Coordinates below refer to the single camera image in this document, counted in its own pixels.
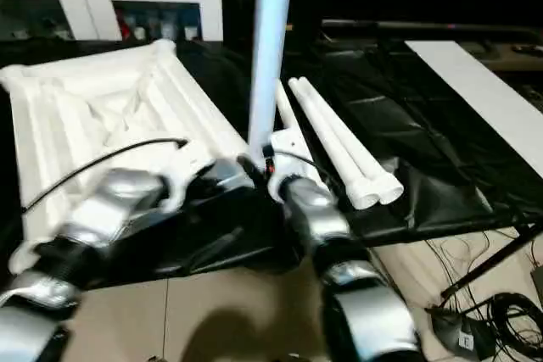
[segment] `table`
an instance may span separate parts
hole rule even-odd
[[[0,47],[0,65],[37,64],[131,45],[136,44],[5,43]],[[177,55],[246,137],[250,56],[218,43],[194,42],[180,43]],[[383,166],[395,169],[406,187],[397,202],[365,211],[354,211],[340,199],[339,206],[353,231],[368,246],[516,226],[521,237],[490,259],[495,263],[543,230],[543,180],[405,45],[374,43],[360,47],[337,43],[301,51],[287,42],[282,79],[286,82],[302,75],[310,79]],[[6,197],[0,209],[8,216],[17,210],[19,202],[8,98],[0,98]],[[315,160],[333,171],[305,116],[300,114],[299,119]],[[141,242],[133,257],[120,262],[121,268],[134,265],[137,259],[137,267],[132,267],[137,272],[119,268],[100,285],[186,276],[234,265],[288,268],[299,261],[282,228],[254,225],[233,236],[208,267],[194,269],[187,264],[187,253],[227,233],[216,224],[200,230],[201,236],[189,241],[182,228],[173,226],[155,238],[153,247],[148,241]],[[20,228],[2,230],[0,262],[5,263],[20,239]],[[480,273],[479,268],[472,273]]]

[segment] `black cable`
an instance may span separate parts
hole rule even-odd
[[[469,273],[473,263],[475,263],[475,261],[477,259],[479,259],[481,256],[483,256],[483,254],[485,254],[486,251],[489,250],[489,248],[490,248],[490,239],[489,239],[488,235],[486,234],[486,232],[483,232],[483,236],[484,236],[484,239],[486,241],[486,243],[484,245],[484,248],[479,253],[477,253],[477,255],[475,257],[473,257],[470,260],[469,265],[467,266],[467,271],[466,271],[467,273]],[[455,237],[455,238],[460,240],[464,245],[466,245],[466,248],[467,248],[468,252],[471,253],[471,247],[469,246],[469,243],[466,242],[465,239],[462,239],[461,237]],[[442,242],[439,245],[439,250],[443,254],[444,258],[449,262],[449,266],[451,267],[451,269],[456,273],[456,277],[460,278],[461,277],[460,273],[458,273],[458,271],[454,268],[454,266],[452,265],[451,260],[449,259],[449,256],[452,257],[451,253],[448,250],[445,250],[445,248],[444,248],[444,245],[445,245],[446,242],[447,241]],[[477,301],[475,301],[475,297],[473,295],[472,289],[471,289],[469,284],[466,286],[466,289],[467,289],[467,294],[469,295],[469,297],[472,300],[473,304],[477,304]],[[484,320],[484,317],[483,317],[482,313],[480,312],[480,310],[477,309],[477,311],[479,313],[479,318],[481,320]]]
[[[127,152],[129,150],[132,150],[134,148],[140,148],[141,146],[147,146],[149,144],[157,144],[157,143],[175,143],[175,144],[177,144],[178,148],[182,148],[184,145],[187,144],[187,141],[183,140],[183,139],[177,139],[177,138],[174,138],[174,137],[164,137],[164,138],[158,138],[158,139],[149,139],[149,140],[146,140],[146,141],[143,141],[143,142],[134,143],[134,144],[131,144],[129,146],[120,148],[120,149],[115,150],[115,151],[113,151],[111,153],[107,153],[104,156],[99,157],[97,159],[94,159],[90,163],[87,163],[87,164],[83,165],[82,167],[79,167],[78,169],[75,169],[75,170],[71,171],[69,174],[62,177],[60,180],[55,182],[52,186],[50,186],[45,191],[40,193],[37,197],[35,197],[33,200],[31,200],[28,205],[26,205],[25,207],[22,207],[21,208],[21,214],[26,214],[28,211],[30,211],[32,208],[34,208],[36,205],[38,205],[49,194],[51,194],[52,192],[57,190],[59,187],[63,186],[66,182],[68,182],[72,178],[78,176],[83,171],[86,171],[86,170],[94,167],[95,165],[98,165],[98,164],[100,164],[100,163],[102,163],[102,162],[104,162],[106,160],[109,160],[109,159],[113,158],[114,156],[118,156],[119,154]]]
[[[281,154],[283,156],[290,156],[290,157],[293,157],[293,158],[295,158],[297,160],[303,161],[304,163],[307,163],[307,164],[315,167],[318,171],[323,173],[334,184],[334,186],[338,189],[338,192],[340,192],[342,195],[345,194],[345,189],[343,187],[343,184],[341,184],[339,181],[337,181],[335,179],[335,177],[328,170],[324,169],[322,166],[315,163],[314,161],[311,161],[311,160],[305,158],[304,156],[300,156],[299,154],[290,153],[290,152],[287,152],[287,151],[284,151],[284,150],[273,149],[273,153],[274,154]]]
[[[506,237],[507,239],[511,239],[511,240],[517,239],[517,237],[512,237],[511,235],[506,234],[505,232],[502,232],[502,231],[498,231],[497,229],[492,229],[490,231],[495,232],[495,233],[499,233],[500,235]]]
[[[492,358],[492,362],[496,362],[496,360],[498,359],[498,356],[500,355],[500,352],[503,352],[503,351],[505,350],[505,347],[506,347],[506,346],[502,344],[502,345],[498,348],[497,352],[494,354],[494,358]]]
[[[432,252],[434,252],[434,255],[436,258],[438,258],[438,261],[441,263],[441,267],[443,267],[443,270],[445,271],[445,273],[447,274],[447,277],[449,278],[449,282],[451,283],[451,285],[455,284],[454,280],[452,280],[452,276],[451,276],[451,273],[449,272],[449,269],[447,268],[447,265],[445,264],[445,261],[441,258],[441,256],[439,256],[439,253],[438,251],[430,244],[430,242],[428,240],[424,240],[426,242],[426,244],[428,245],[428,247],[432,250]],[[460,309],[459,309],[459,306],[458,306],[458,297],[456,296],[456,293],[449,297],[449,298],[446,298],[443,303],[441,303],[439,305],[440,308],[443,308],[445,307],[445,305],[449,302],[449,300],[454,297],[455,299],[455,309],[456,309],[456,312],[460,312]]]
[[[495,338],[501,343],[504,352],[513,358],[507,348],[514,349],[521,355],[532,360],[543,360],[543,312],[527,297],[519,293],[501,292],[489,298],[487,303],[487,323],[493,331]],[[530,318],[536,330],[517,331],[512,326],[512,317],[526,316]],[[523,332],[532,331],[538,333],[538,342],[528,341],[522,336]]]
[[[535,259],[534,245],[535,245],[535,238],[532,241],[532,243],[530,245],[530,249],[529,249],[529,252],[532,255],[532,265],[534,265],[534,269],[535,269],[536,267],[538,267],[540,265],[540,263]]]
[[[460,237],[455,237],[455,238],[457,238],[457,239],[460,240],[464,245],[466,245],[466,248],[467,248],[468,251],[471,250],[471,248],[470,248],[470,246],[469,246],[469,243],[467,243],[464,239],[462,239],[462,238],[460,238]],[[454,273],[456,274],[456,275],[454,276],[454,278],[455,278],[455,279],[458,279],[458,278],[461,277],[461,276],[460,276],[460,273],[458,273],[458,271],[457,271],[457,270],[455,269],[455,267],[452,265],[451,259],[449,259],[449,256],[451,256],[452,258],[455,258],[455,257],[452,256],[451,253],[450,253],[448,250],[446,250],[446,249],[444,248],[444,245],[445,245],[447,242],[448,242],[448,240],[445,240],[444,242],[441,242],[441,243],[439,244],[439,246],[438,246],[438,245],[435,245],[435,244],[434,244],[434,246],[435,246],[436,250],[437,250],[437,247],[439,247],[439,250],[440,250],[441,254],[443,254],[443,259],[447,261],[447,263],[448,263],[449,266],[451,267],[452,272],[454,272]],[[457,304],[459,304],[459,301],[458,301],[458,293],[456,294],[456,303],[457,303]],[[456,312],[461,312],[461,307],[460,307],[460,305],[457,305],[457,306],[456,306]]]

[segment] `tiled floor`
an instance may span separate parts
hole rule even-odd
[[[472,267],[508,241],[491,231],[487,236],[490,248]],[[543,258],[540,240],[538,259]],[[447,254],[451,273],[454,269],[461,275],[486,241],[479,233],[434,245]],[[474,297],[479,301],[495,292],[522,292],[538,303],[527,252],[476,281]],[[439,344],[423,310],[448,286],[428,245],[393,245],[379,248],[378,254],[412,309],[428,360],[460,361]],[[459,295],[459,303],[470,302]],[[268,362],[288,353],[322,362],[327,357],[318,306],[318,285],[308,264],[283,276],[238,269],[101,290],[90,295],[73,321],[76,336],[64,362],[145,362],[163,353],[168,362]]]

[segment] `white styrofoam tray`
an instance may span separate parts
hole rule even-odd
[[[23,205],[63,175],[105,153],[156,137],[198,139],[218,157],[248,146],[176,58],[175,44],[148,46],[0,70],[14,120]],[[109,167],[158,171],[173,143],[124,153],[81,174],[33,209],[24,221],[25,249],[12,257],[19,271],[28,243],[47,239],[84,192]]]

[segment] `wire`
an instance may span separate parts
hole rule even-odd
[[[447,268],[447,265],[445,264],[445,261],[441,258],[441,256],[439,256],[439,253],[438,251],[430,244],[430,242],[428,240],[424,240],[426,242],[426,244],[428,245],[428,247],[432,250],[432,252],[434,252],[434,255],[435,257],[438,259],[438,261],[441,263],[441,267],[443,267],[443,270],[445,271],[445,273],[447,274],[447,277],[449,279],[449,282],[451,285],[455,284],[454,280],[452,280],[452,276],[451,276],[451,273],[449,272],[449,269]],[[450,296],[449,298],[446,298],[443,303],[441,303],[439,305],[440,308],[444,308],[445,305],[449,302],[449,300],[451,300],[451,298],[455,299],[455,311],[458,313],[460,312],[460,308],[458,306],[458,297],[456,296],[456,293],[453,295],[453,296]]]
[[[502,232],[502,231],[498,231],[497,229],[492,229],[490,231],[495,232],[495,233],[499,233],[500,235],[506,237],[507,239],[511,239],[511,240],[517,239],[517,237],[512,237],[511,235],[509,235],[509,234],[507,234],[505,232]]]
[[[187,141],[183,140],[183,139],[173,138],[173,137],[163,137],[163,138],[158,138],[158,139],[149,139],[149,140],[146,140],[146,141],[143,141],[143,142],[138,142],[138,143],[131,144],[129,146],[125,146],[125,147],[120,148],[118,150],[115,150],[115,151],[113,151],[111,153],[107,153],[104,156],[99,157],[97,159],[94,159],[90,163],[87,163],[87,164],[83,165],[82,167],[79,167],[78,169],[75,169],[75,170],[71,171],[70,173],[68,173],[67,175],[65,175],[64,177],[62,177],[60,180],[55,182],[52,186],[50,186],[45,191],[43,191],[38,196],[36,196],[33,200],[31,200],[28,205],[26,205],[25,207],[22,207],[21,208],[21,214],[26,214],[27,212],[32,210],[43,199],[45,199],[49,194],[56,191],[58,188],[63,186],[66,182],[68,182],[72,178],[77,177],[83,171],[86,171],[86,170],[94,167],[95,165],[98,165],[98,164],[100,164],[100,163],[102,163],[102,162],[104,162],[106,160],[109,160],[109,159],[113,158],[114,156],[118,156],[121,153],[127,152],[129,150],[133,150],[134,148],[140,148],[141,146],[147,146],[149,144],[158,144],[158,143],[176,143],[178,148],[182,148],[184,145],[187,144]]]
[[[335,179],[335,177],[328,170],[326,170],[325,168],[323,168],[319,164],[315,163],[314,161],[311,161],[311,160],[305,158],[304,156],[300,156],[299,154],[290,153],[290,152],[287,152],[287,151],[284,151],[284,150],[273,149],[273,153],[274,154],[281,154],[283,156],[290,156],[290,157],[293,157],[293,158],[295,158],[297,160],[303,161],[304,163],[307,163],[308,165],[311,165],[311,166],[315,167],[318,171],[323,173],[334,184],[334,186],[338,189],[338,192],[340,192],[342,195],[345,194],[345,189],[343,187],[343,184],[341,184],[339,181],[337,181]]]
[[[485,245],[472,259],[469,261],[467,266],[467,272],[470,271],[473,264],[479,259],[489,248],[490,248],[490,239],[483,232]],[[467,247],[468,252],[471,251],[469,244],[458,237]],[[447,241],[439,245],[439,249],[443,254],[445,260],[441,260],[442,264],[445,264],[445,261],[448,262],[452,271],[458,276],[460,274],[455,269],[451,262],[451,258],[458,259],[444,247]],[[434,254],[440,258],[437,253],[437,249],[433,248],[432,245],[427,242],[427,244],[434,250]],[[535,260],[534,245],[532,244],[532,258]],[[543,361],[543,312],[534,304],[531,300],[526,298],[524,295],[519,293],[499,293],[495,296],[487,298],[485,301],[477,303],[475,301],[473,292],[470,285],[466,287],[469,297],[473,301],[473,307],[466,309],[462,312],[463,315],[468,315],[473,311],[477,311],[479,314],[480,320],[484,321],[490,328],[496,343],[498,345],[498,350],[495,353],[493,362],[497,361],[500,354],[507,355],[511,360],[516,362],[521,362],[518,358],[513,355],[513,353],[518,353],[528,358],[529,360],[541,362]],[[446,303],[451,298],[447,298],[440,307],[445,307]],[[483,315],[481,308],[486,305],[486,317]],[[532,321],[535,324],[536,329],[520,329],[518,326],[517,319],[519,317],[526,317],[528,320]]]
[[[508,348],[532,360],[543,359],[543,312],[527,297],[519,293],[501,292],[485,300],[487,303],[487,323],[495,338],[501,343],[501,349],[511,359],[515,359]],[[512,317],[526,316],[537,326],[537,330],[516,330]],[[522,334],[533,332],[537,341],[530,341]]]
[[[532,240],[532,243],[530,244],[530,248],[529,248],[529,252],[532,256],[532,265],[534,266],[534,269],[535,269],[540,265],[540,263],[535,259],[534,245],[535,245],[535,239]]]

